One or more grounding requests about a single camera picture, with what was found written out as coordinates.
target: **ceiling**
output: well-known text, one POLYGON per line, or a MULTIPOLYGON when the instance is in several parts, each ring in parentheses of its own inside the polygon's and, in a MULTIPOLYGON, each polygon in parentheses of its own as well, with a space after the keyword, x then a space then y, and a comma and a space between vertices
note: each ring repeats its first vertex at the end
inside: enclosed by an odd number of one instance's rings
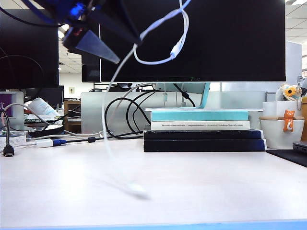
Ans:
MULTIPOLYGON (((1 7, 5 9, 27 9, 21 0, 0 0, 1 7)), ((81 55, 69 53, 59 41, 60 73, 81 73, 81 55)))
MULTIPOLYGON (((27 9, 20 0, 0 0, 5 9, 27 9)), ((286 37, 288 41, 302 44, 307 55, 307 3, 286 6, 286 37)), ((60 73, 81 73, 81 56, 67 52, 59 41, 60 73)), ((302 69, 307 69, 307 58, 302 59, 302 69)))

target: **black mouse pad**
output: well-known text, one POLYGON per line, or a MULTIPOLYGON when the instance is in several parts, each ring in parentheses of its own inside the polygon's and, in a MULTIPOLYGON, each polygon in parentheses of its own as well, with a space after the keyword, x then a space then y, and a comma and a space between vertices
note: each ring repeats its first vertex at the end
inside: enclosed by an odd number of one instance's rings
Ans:
POLYGON ((267 150, 267 153, 307 167, 307 153, 301 153, 293 149, 267 150))

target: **wooden cabinet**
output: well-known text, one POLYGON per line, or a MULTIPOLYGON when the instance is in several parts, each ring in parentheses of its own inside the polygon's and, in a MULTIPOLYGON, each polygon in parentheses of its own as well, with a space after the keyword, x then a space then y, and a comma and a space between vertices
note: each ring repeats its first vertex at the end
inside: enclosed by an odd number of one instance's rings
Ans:
MULTIPOLYGON (((67 114, 69 111, 81 105, 80 101, 64 101, 64 113, 67 114)), ((76 110, 75 113, 69 114, 64 119, 65 130, 73 133, 81 133, 81 108, 76 110)))

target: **black book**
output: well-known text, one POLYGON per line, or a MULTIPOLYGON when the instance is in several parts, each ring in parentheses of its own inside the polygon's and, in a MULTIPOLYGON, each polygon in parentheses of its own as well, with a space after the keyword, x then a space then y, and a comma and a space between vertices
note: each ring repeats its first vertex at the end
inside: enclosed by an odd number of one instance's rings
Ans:
POLYGON ((146 126, 144 130, 144 140, 148 139, 263 139, 263 131, 257 129, 223 131, 164 131, 151 130, 150 126, 146 126))
POLYGON ((144 152, 256 152, 265 150, 265 139, 144 140, 144 152))

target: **desk surface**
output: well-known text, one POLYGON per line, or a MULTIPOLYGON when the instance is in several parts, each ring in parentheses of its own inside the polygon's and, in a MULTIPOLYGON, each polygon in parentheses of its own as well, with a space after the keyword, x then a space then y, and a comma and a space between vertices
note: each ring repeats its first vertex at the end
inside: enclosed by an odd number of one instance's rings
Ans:
POLYGON ((150 199, 120 189, 104 143, 27 147, 0 157, 1 227, 307 219, 307 168, 266 152, 143 153, 110 141, 125 175, 150 199))

